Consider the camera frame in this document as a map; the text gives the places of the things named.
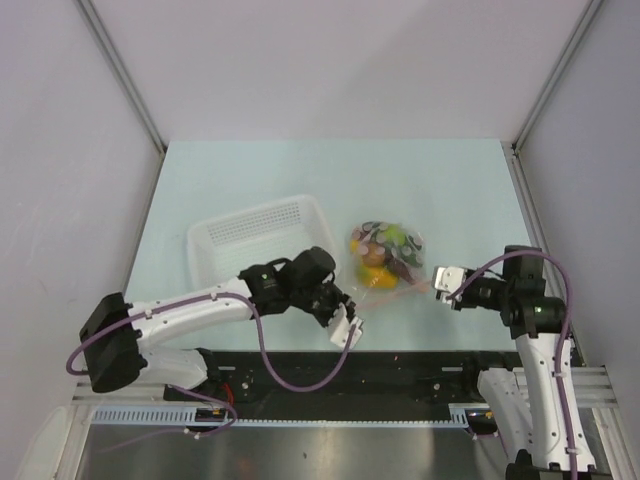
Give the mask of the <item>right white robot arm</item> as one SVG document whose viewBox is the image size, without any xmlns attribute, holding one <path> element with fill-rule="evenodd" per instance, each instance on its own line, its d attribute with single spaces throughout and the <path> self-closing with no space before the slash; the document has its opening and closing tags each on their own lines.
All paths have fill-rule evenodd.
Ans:
<svg viewBox="0 0 640 480">
<path fill-rule="evenodd" d="M 598 479 L 572 380 L 572 295 L 547 295 L 545 264 L 560 265 L 538 248 L 511 245 L 478 269 L 437 268 L 433 287 L 454 310 L 499 313 L 515 342 L 525 394 L 507 367 L 477 366 L 461 376 L 463 393 L 493 413 L 509 460 L 506 478 Z"/>
</svg>

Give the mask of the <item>green lime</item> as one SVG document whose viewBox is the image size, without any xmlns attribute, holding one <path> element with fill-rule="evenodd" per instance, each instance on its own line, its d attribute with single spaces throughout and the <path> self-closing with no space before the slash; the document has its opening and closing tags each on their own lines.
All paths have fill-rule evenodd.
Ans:
<svg viewBox="0 0 640 480">
<path fill-rule="evenodd" d="M 401 226 L 397 224 L 389 224 L 385 227 L 380 227 L 380 232 L 377 236 L 377 241 L 380 243 L 393 243 L 396 245 L 403 245 L 405 240 L 405 231 Z"/>
</svg>

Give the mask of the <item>clear zip top bag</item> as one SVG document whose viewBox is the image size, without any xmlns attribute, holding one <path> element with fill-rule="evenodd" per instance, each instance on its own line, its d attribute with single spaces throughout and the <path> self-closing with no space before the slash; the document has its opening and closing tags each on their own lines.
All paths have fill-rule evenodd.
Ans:
<svg viewBox="0 0 640 480">
<path fill-rule="evenodd" d="M 422 236 L 400 223 L 356 225 L 348 242 L 343 283 L 361 310 L 429 290 Z"/>
</svg>

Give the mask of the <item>dark green cucumber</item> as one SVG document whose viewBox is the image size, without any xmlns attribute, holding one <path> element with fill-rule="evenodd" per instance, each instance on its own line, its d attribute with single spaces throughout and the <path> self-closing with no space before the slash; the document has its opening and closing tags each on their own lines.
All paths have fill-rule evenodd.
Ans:
<svg viewBox="0 0 640 480">
<path fill-rule="evenodd" d="M 421 267 L 424 263 L 424 245 L 420 236 L 407 234 L 396 244 L 396 256 L 405 264 Z"/>
</svg>

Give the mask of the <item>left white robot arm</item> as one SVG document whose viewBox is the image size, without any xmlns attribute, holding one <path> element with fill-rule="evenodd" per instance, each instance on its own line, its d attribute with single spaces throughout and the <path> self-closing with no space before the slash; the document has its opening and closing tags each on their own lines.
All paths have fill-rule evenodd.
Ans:
<svg viewBox="0 0 640 480">
<path fill-rule="evenodd" d="M 294 308 L 312 316 L 344 354 L 362 336 L 353 299 L 335 283 L 336 263 L 314 246 L 294 259 L 280 258 L 242 270 L 227 282 L 155 302 L 129 303 L 122 293 L 103 297 L 79 332 L 72 353 L 85 361 L 80 375 L 97 394 L 135 383 L 160 383 L 214 397 L 221 376 L 212 352 L 175 349 L 167 341 L 230 322 L 251 321 L 266 347 L 262 320 Z"/>
</svg>

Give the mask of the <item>brown kiwi fruit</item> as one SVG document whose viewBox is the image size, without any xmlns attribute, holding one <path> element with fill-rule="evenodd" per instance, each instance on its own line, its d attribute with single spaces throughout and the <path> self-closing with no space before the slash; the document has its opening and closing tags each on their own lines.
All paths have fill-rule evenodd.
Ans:
<svg viewBox="0 0 640 480">
<path fill-rule="evenodd" d="M 366 267 L 377 268 L 385 264 L 386 253 L 384 249 L 373 248 L 369 249 L 366 254 L 363 254 L 361 259 Z"/>
</svg>

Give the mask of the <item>papaya slice with red flesh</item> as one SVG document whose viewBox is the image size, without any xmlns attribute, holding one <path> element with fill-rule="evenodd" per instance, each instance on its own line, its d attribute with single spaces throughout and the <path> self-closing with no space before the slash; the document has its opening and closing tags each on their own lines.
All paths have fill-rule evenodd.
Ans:
<svg viewBox="0 0 640 480">
<path fill-rule="evenodd" d="M 412 276 L 411 270 L 402 260 L 392 257 L 387 261 L 386 268 L 390 273 L 392 273 L 399 279 L 402 279 L 406 283 L 414 283 L 414 278 Z"/>
</svg>

